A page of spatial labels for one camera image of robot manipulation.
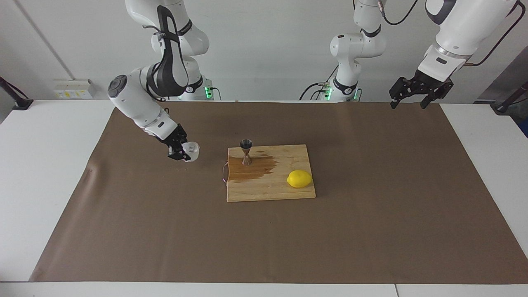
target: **electrical socket panel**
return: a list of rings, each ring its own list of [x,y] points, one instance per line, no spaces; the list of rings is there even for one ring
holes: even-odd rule
[[[56,80],[55,95],[59,99],[93,99],[95,88],[90,80]]]

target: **brown table covering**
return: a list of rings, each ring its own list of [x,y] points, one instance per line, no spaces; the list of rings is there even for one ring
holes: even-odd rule
[[[195,163],[114,110],[31,281],[528,283],[438,105],[166,103]],[[306,144],[317,198],[227,203],[243,138]]]

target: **lemon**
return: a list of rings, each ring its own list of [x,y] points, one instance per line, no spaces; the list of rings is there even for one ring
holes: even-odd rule
[[[294,170],[286,181],[294,188],[304,188],[312,182],[312,176],[304,170]]]

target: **cocktail jigger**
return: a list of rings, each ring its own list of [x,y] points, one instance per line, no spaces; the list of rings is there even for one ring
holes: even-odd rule
[[[249,139],[244,139],[240,142],[240,147],[242,148],[242,151],[244,152],[244,159],[242,159],[242,164],[244,165],[251,165],[251,158],[249,157],[249,151],[251,150],[251,147],[253,146],[253,142]]]

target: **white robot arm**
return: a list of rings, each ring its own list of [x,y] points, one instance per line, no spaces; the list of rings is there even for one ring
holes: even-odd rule
[[[157,104],[159,98],[212,98],[206,80],[191,55],[209,49],[205,33],[197,29],[185,11],[183,0],[126,0],[130,16],[145,28],[153,28],[154,50],[162,54],[160,63],[117,76],[108,87],[108,97],[127,117],[169,148],[168,156],[192,162],[198,145],[187,142],[180,124]]]
[[[427,14],[440,26],[440,32],[414,77],[401,77],[389,91],[392,108],[416,94],[427,94],[422,108],[443,99],[453,87],[451,75],[466,64],[518,3],[518,0],[427,0]]]
[[[378,0],[356,0],[354,22],[361,28],[360,33],[342,34],[334,37],[330,52],[339,62],[337,75],[330,79],[326,100],[348,101],[354,97],[361,73],[357,58],[374,58],[383,54],[386,38],[381,34],[383,18]]]

